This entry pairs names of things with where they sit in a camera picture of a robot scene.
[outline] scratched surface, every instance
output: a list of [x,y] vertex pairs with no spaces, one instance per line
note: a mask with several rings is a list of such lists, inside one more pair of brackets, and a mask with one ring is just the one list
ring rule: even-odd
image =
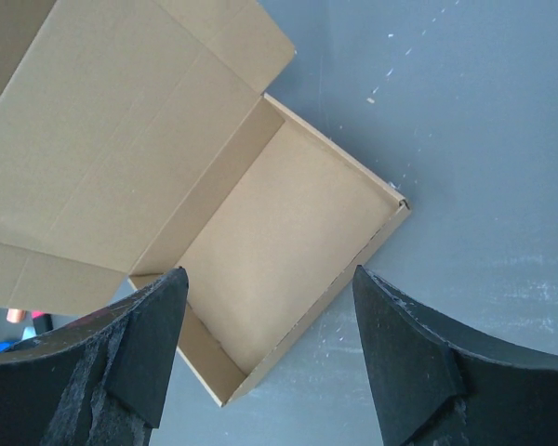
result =
[[[298,50],[271,93],[414,206],[368,266],[558,354],[558,0],[261,3]],[[168,444],[380,445],[351,287],[227,408],[177,360]]]

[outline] cardboard box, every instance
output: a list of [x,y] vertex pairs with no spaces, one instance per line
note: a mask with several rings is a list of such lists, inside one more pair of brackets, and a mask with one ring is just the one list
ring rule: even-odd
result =
[[256,1],[52,3],[0,2],[0,306],[86,313],[182,265],[179,351],[234,400],[405,199],[261,95],[293,47]]

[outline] brown cardboard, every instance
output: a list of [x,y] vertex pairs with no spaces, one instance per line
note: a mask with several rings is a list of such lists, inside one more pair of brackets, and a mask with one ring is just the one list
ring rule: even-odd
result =
[[[256,1],[43,3],[0,69],[0,306],[87,313],[127,274],[182,265],[179,352],[234,400],[405,200],[260,95],[293,47]],[[0,20],[29,12],[4,4]]]

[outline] black object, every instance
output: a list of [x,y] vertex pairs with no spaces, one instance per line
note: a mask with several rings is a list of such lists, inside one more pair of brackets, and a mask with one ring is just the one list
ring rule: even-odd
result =
[[147,445],[159,427],[188,278],[0,353],[0,445]]
[[35,316],[33,318],[33,328],[35,329],[36,335],[51,332],[54,329],[51,315],[42,313],[39,316]]
[[558,356],[478,332],[362,267],[353,295],[385,446],[558,445]]

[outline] gray table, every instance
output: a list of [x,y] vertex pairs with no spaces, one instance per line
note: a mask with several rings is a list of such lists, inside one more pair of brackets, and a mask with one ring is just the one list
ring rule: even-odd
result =
[[[270,92],[413,204],[368,266],[558,354],[558,0],[262,4],[298,49]],[[172,444],[380,445],[351,287],[227,408],[178,359],[152,440]]]

